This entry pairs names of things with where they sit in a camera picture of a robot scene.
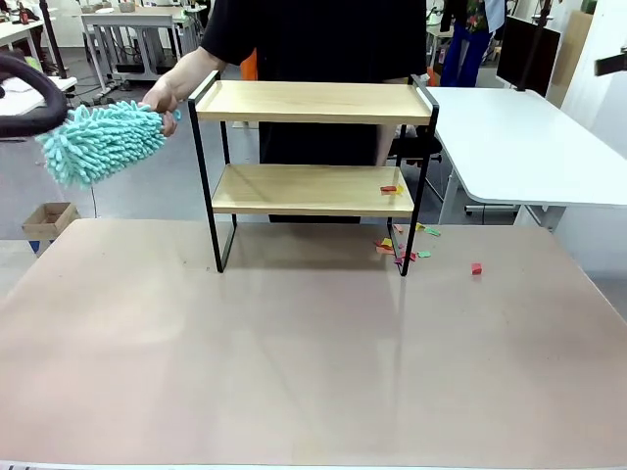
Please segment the person's right hand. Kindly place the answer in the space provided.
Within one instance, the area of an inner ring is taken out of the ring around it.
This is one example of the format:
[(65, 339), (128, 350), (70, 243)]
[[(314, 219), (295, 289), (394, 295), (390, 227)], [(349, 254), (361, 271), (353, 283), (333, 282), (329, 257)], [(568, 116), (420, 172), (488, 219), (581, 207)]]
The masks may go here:
[(190, 88), (184, 81), (162, 76), (156, 84), (144, 95), (142, 105), (162, 116), (162, 133), (166, 137), (174, 134), (177, 128), (174, 112), (178, 104), (190, 95)]

